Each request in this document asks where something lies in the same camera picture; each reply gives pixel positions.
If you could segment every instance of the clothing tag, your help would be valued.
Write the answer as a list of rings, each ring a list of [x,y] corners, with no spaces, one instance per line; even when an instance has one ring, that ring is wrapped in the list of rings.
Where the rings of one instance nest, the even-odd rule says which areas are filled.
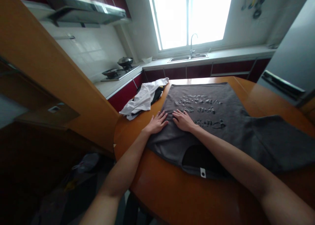
[[[203,168],[200,168],[200,175],[201,177],[206,178],[206,170]]]

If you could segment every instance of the t-shirt print text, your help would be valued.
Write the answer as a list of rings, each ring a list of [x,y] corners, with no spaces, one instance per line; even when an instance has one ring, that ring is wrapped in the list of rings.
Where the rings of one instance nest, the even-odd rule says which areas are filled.
[[[202,104],[202,107],[197,107],[197,112],[198,113],[212,113],[215,115],[216,111],[213,108],[213,106],[209,105],[217,105],[216,109],[219,108],[222,102],[218,100],[212,100],[212,99],[207,99],[207,95],[187,95],[187,96],[181,96],[180,100],[174,101],[175,105],[181,105],[180,111],[186,111],[186,112],[191,112],[193,113],[194,107],[193,106],[188,106],[187,104]],[[220,121],[212,121],[211,119],[197,119],[194,120],[194,123],[201,126],[202,128],[209,127],[211,126],[213,129],[222,129],[226,127],[226,125],[223,123],[223,120],[220,119]]]

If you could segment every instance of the bright window light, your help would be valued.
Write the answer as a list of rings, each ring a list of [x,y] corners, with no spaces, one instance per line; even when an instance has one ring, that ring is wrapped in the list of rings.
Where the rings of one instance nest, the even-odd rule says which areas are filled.
[[[222,40],[231,0],[150,0],[160,50]]]
[[[186,0],[154,0],[163,49],[186,46]]]

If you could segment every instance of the round table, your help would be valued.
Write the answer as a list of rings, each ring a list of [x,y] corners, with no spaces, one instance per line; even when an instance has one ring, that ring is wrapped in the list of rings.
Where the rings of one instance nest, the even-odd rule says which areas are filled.
[[[171,84],[228,82],[252,117],[280,115],[315,138],[314,125],[294,106],[270,90],[237,77],[170,80],[162,97],[129,121],[120,116],[114,143],[117,160],[137,138],[152,115],[161,110]],[[278,177],[315,209],[315,165]],[[130,190],[155,217],[169,224],[268,224],[261,206],[240,183],[190,175],[145,149]]]

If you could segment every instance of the white cloth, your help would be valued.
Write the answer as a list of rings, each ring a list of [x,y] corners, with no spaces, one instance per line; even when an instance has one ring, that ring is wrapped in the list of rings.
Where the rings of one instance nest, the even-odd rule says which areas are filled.
[[[141,85],[140,91],[137,93],[134,99],[131,99],[126,103],[124,108],[119,112],[126,115],[128,120],[134,119],[137,115],[131,115],[141,110],[147,111],[151,109],[151,102],[154,97],[154,93],[159,86],[167,85],[168,77],[156,80],[151,83],[144,83]]]

